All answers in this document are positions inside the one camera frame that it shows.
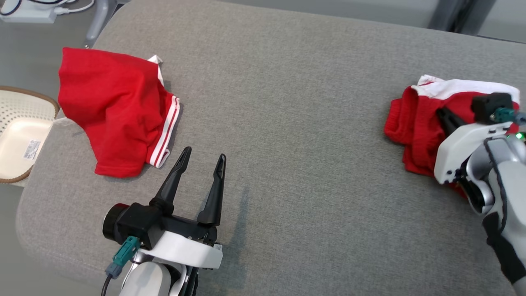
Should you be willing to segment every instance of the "green connector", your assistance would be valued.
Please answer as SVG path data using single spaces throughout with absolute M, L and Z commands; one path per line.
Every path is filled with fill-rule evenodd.
M 493 115 L 495 118 L 492 120 L 498 123 L 508 122 L 508 121 L 515 122 L 515 116 L 516 116 L 515 110 L 510 109 L 510 108 L 497 108 L 497 110 L 495 110 L 495 113 Z
M 120 246 L 119 251 L 113 256 L 113 262 L 120 267 L 123 267 L 135 253 L 139 250 L 140 242 L 135 236 L 128 236 L 123 245 Z

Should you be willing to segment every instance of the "gray sofa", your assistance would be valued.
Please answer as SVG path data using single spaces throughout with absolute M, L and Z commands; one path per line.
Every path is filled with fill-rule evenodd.
M 422 74 L 526 90 L 526 45 L 206 0 L 134 0 L 95 48 L 158 54 L 182 114 L 164 167 L 123 180 L 94 174 L 79 126 L 53 126 L 17 213 L 22 246 L 45 266 L 101 285 L 118 249 L 102 235 L 106 212 L 147 203 L 192 146 L 177 215 L 196 216 L 227 155 L 224 259 L 201 271 L 198 295 L 512 293 L 480 217 L 449 188 L 406 172 L 403 147 L 383 124 L 390 101 Z

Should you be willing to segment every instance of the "black cable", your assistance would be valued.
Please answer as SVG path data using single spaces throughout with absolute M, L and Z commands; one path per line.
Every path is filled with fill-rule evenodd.
M 110 280 L 112 280 L 112 275 L 109 274 L 106 278 L 106 281 L 104 282 L 104 285 L 102 286 L 102 292 L 100 293 L 100 296 L 106 296 L 106 290 L 108 290 L 108 285 Z
M 51 4 L 58 4 L 60 2 L 64 2 L 64 0 L 55 0 L 53 2 L 46 2 L 46 1 L 39 1 L 39 0 L 29 0 L 29 1 L 35 2 L 35 3 L 39 3 L 39 4 L 49 4 L 49 5 L 51 5 Z
M 20 8 L 20 4 L 22 4 L 22 0 L 18 0 L 18 3 L 16 4 L 15 8 L 12 11 L 10 11 L 8 13 L 2 13 L 2 11 L 0 11 L 0 15 L 8 16 L 8 15 L 14 14 Z
M 500 187 L 500 198 L 502 200 L 502 220 L 501 220 L 501 226 L 499 228 L 499 234 L 501 234 L 502 231 L 504 230 L 504 227 L 506 227 L 506 221 L 508 220 L 508 196 L 506 195 L 506 190 L 504 189 L 502 178 L 500 178 L 500 172 L 497 166 L 497 162 L 495 160 L 495 156 L 493 156 L 493 152 L 491 151 L 491 148 L 488 145 L 488 142 L 490 140 L 505 141 L 506 139 L 498 138 L 498 139 L 485 139 L 484 140 L 484 148 L 486 149 L 486 152 L 488 153 L 488 156 L 490 158 L 491 165 L 493 166 L 493 169 L 495 170 L 495 174 L 497 175 L 497 184 Z

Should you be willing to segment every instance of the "laundry basket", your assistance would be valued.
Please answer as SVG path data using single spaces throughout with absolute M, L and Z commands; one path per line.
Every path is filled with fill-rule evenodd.
M 24 186 L 58 110 L 48 96 L 0 86 L 0 183 Z

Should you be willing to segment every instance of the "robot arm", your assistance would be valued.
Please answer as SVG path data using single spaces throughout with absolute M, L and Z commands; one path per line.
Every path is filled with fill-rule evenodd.
M 116 204 L 106 214 L 103 234 L 123 245 L 106 270 L 108 278 L 116 278 L 124 263 L 132 257 L 121 252 L 126 242 L 136 242 L 132 266 L 120 295 L 191 296 L 196 294 L 200 268 L 217 269 L 222 261 L 222 246 L 216 243 L 221 220 L 226 157 L 221 154 L 205 208 L 197 219 L 173 215 L 174 197 L 181 175 L 186 170 L 191 148 L 186 147 L 148 205 Z
M 505 94 L 492 94 L 483 100 L 475 98 L 473 107 L 478 123 L 461 125 L 451 120 L 449 110 L 439 117 L 448 137 L 437 154 L 434 175 L 440 184 L 458 183 L 466 193 L 473 210 L 483 215 L 482 225 L 487 244 L 497 255 L 501 270 L 518 296 L 526 295 L 526 145 L 514 135 L 506 136 L 512 121 L 522 124 L 523 116 L 501 108 Z

